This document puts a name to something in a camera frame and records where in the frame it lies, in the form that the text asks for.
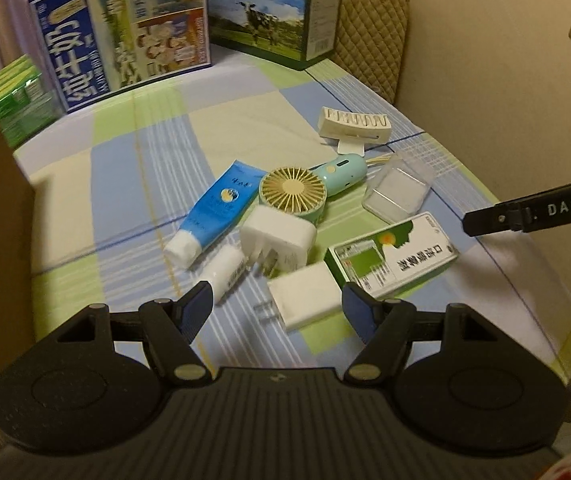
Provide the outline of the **green white medicine box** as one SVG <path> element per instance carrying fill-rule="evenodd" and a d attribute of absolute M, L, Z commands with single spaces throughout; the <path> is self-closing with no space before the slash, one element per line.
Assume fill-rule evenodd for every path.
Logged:
<path fill-rule="evenodd" d="M 447 268 L 459 252 L 436 219 L 422 212 L 335 244 L 323 261 L 340 286 L 354 283 L 383 299 L 415 286 Z"/>

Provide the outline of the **small white tube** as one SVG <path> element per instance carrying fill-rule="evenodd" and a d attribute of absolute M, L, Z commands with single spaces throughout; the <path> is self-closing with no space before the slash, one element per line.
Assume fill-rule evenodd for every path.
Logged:
<path fill-rule="evenodd" d="M 247 258 L 236 245 L 224 245 L 212 257 L 197 281 L 205 281 L 212 287 L 212 301 L 219 304 L 246 270 Z"/>

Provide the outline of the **white charger plug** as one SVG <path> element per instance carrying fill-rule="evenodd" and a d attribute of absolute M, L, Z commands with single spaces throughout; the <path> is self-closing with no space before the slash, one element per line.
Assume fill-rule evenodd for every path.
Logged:
<path fill-rule="evenodd" d="M 341 310 L 340 287 L 324 262 L 280 274 L 267 287 L 268 299 L 254 312 L 260 322 L 278 321 L 287 333 Z"/>

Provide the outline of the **white folding plug adapter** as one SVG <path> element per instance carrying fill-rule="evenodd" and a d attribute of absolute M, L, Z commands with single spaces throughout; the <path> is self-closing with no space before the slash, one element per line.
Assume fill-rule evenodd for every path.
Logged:
<path fill-rule="evenodd" d="M 259 264 L 267 273 L 306 266 L 317 235 L 311 222 L 264 205 L 253 208 L 238 232 L 247 267 Z"/>

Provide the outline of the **clear plastic case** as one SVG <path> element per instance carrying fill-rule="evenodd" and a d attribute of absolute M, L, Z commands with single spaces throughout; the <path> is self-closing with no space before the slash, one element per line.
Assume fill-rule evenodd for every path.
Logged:
<path fill-rule="evenodd" d="M 435 179 L 435 170 L 419 158 L 395 153 L 367 184 L 361 205 L 389 224 L 414 216 Z"/>

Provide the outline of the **blue cream tube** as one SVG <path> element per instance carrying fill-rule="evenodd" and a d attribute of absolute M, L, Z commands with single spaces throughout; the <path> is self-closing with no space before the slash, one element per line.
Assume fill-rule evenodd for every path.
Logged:
<path fill-rule="evenodd" d="M 266 171 L 235 160 L 200 196 L 164 250 L 170 262 L 186 271 L 205 250 L 238 222 L 255 200 Z"/>

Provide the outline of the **teal handheld fan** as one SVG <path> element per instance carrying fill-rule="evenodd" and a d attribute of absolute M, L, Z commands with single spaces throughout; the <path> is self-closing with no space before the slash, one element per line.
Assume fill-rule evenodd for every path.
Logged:
<path fill-rule="evenodd" d="M 367 171 L 366 159 L 356 154 L 337 156 L 313 170 L 281 167 L 261 179 L 259 201 L 317 224 L 328 199 L 365 180 Z"/>

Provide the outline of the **wooden sticks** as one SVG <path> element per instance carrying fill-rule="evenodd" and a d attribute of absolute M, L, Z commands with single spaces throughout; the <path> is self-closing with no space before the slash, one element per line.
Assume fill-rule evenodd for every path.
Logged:
<path fill-rule="evenodd" d="M 383 164 L 386 164 L 386 162 L 388 162 L 389 159 L 391 159 L 391 158 L 392 158 L 391 155 L 380 155 L 377 157 L 368 158 L 366 160 L 366 165 L 368 167 L 383 165 Z"/>

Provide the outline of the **checkered tablecloth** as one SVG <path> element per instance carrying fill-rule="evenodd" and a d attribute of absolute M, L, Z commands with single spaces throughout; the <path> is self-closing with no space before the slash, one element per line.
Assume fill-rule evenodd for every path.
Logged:
<path fill-rule="evenodd" d="M 524 233 L 474 237 L 494 197 L 330 61 L 296 72 L 216 49 L 203 70 L 77 110 L 18 152 L 36 191 L 32 312 L 136 311 L 214 289 L 209 367 L 346 370 L 357 285 L 424 311 L 467 304 L 571 378 L 571 296 Z"/>

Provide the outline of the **white hair clip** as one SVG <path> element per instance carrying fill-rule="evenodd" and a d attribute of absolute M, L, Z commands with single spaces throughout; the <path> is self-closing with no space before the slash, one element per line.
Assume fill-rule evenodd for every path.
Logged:
<path fill-rule="evenodd" d="M 322 107 L 318 119 L 319 136 L 337 142 L 340 155 L 363 156 L 367 144 L 379 145 L 389 140 L 392 122 L 385 114 L 354 113 Z"/>

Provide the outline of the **quilted beige chair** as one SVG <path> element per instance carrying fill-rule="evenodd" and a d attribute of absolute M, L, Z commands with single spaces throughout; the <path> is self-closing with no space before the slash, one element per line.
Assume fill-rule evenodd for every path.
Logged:
<path fill-rule="evenodd" d="M 389 103 L 403 65 L 410 0 L 342 0 L 332 60 Z"/>

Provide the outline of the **green tissue pack bundle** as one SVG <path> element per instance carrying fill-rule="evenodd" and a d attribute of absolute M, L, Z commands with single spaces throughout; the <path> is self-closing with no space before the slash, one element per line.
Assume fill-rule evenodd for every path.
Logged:
<path fill-rule="evenodd" d="M 62 116 L 60 99 L 28 55 L 0 70 L 0 130 L 12 150 Z"/>

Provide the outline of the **blue milk carton box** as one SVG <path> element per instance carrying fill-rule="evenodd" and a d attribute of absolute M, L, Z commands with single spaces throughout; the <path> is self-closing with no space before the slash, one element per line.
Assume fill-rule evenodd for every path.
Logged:
<path fill-rule="evenodd" d="M 64 110 L 212 63 L 206 0 L 28 0 Z"/>

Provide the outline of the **green milk gift box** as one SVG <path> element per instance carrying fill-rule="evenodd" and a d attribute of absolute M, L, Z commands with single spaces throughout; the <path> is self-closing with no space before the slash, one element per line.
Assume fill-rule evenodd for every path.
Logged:
<path fill-rule="evenodd" d="M 342 0 L 207 0 L 214 44 L 294 68 L 334 52 Z"/>

